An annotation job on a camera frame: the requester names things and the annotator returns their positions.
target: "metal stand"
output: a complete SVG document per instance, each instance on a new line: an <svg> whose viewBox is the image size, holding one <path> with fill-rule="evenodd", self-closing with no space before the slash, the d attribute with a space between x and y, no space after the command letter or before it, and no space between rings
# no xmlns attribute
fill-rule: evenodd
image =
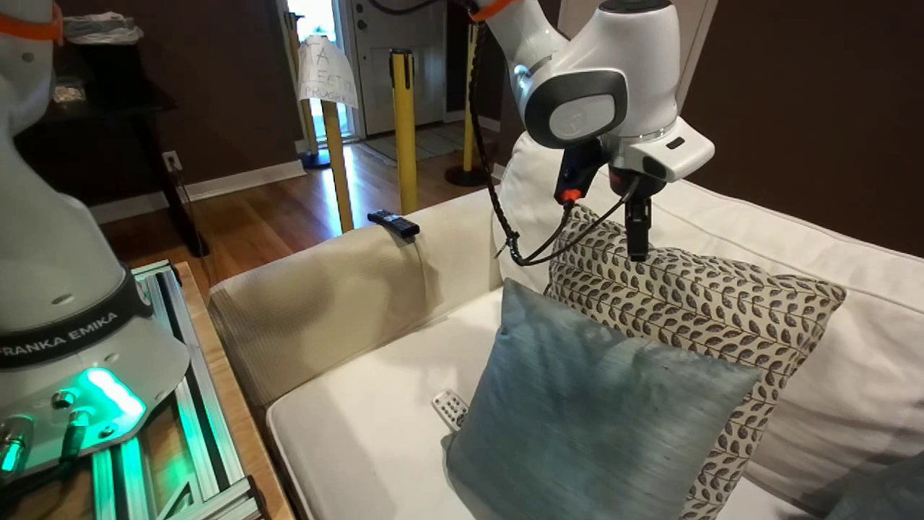
<svg viewBox="0 0 924 520"><path fill-rule="evenodd" d="M152 464L141 441L92 458L95 520L253 520L264 519L253 480L242 475L227 415L211 384L177 273L162 264L136 273L156 321L192 347L192 371L177 389L175 415L182 430L182 458L192 475L175 485L162 511L154 500Z"/></svg>

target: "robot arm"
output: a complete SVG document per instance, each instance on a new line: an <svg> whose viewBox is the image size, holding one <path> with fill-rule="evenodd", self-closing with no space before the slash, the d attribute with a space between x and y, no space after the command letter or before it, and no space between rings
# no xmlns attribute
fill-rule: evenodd
<svg viewBox="0 0 924 520"><path fill-rule="evenodd" d="M611 165L628 199L629 256L645 260L651 196L713 157L713 146L678 118L683 42L674 3L603 0L573 42L550 27L537 0L515 0L488 27L511 64L528 136L564 149L554 199L579 204Z"/></svg>

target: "wall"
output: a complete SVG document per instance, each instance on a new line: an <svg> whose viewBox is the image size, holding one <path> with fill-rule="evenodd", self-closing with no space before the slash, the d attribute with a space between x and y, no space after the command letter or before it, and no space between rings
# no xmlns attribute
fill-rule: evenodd
<svg viewBox="0 0 924 520"><path fill-rule="evenodd" d="M924 3L729 0L691 90L713 136L694 178L924 257Z"/></svg>
<svg viewBox="0 0 924 520"><path fill-rule="evenodd" d="M61 0L68 16L124 12L149 32L149 77L177 111L159 118L162 149L179 152L186 183L292 162L297 114L271 0ZM88 124L40 136L74 159L53 168L55 186L88 199L152 192L121 124ZM102 162L79 159L104 143Z"/></svg>

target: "green light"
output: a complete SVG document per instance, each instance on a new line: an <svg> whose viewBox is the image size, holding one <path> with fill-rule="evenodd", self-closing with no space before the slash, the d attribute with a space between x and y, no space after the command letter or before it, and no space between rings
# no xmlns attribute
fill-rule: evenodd
<svg viewBox="0 0 924 520"><path fill-rule="evenodd" d="M121 412L124 419L140 423L144 406L108 371L88 371L88 378Z"/></svg>
<svg viewBox="0 0 924 520"><path fill-rule="evenodd" d="M13 442L6 446L4 459L0 459L0 475L16 475L16 472L20 472L23 458L26 458L26 442L23 442L23 441L13 441Z"/></svg>

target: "pillowcase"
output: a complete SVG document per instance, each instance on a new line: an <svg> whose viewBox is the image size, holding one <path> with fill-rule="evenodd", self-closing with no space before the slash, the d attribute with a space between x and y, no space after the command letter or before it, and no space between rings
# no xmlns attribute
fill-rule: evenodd
<svg viewBox="0 0 924 520"><path fill-rule="evenodd" d="M924 514L924 454L846 490L830 520L907 520Z"/></svg>
<svg viewBox="0 0 924 520"><path fill-rule="evenodd" d="M449 475L476 519L678 519L762 371L624 339L515 280Z"/></svg>
<svg viewBox="0 0 924 520"><path fill-rule="evenodd" d="M573 243L593 221L593 212L575 208L562 243ZM846 299L826 280L769 274L678 250L654 250L647 264L632 264L618 224L598 225L579 250L562 256L550 269L547 295L624 337L767 371L713 442L684 519L723 511L780 390Z"/></svg>

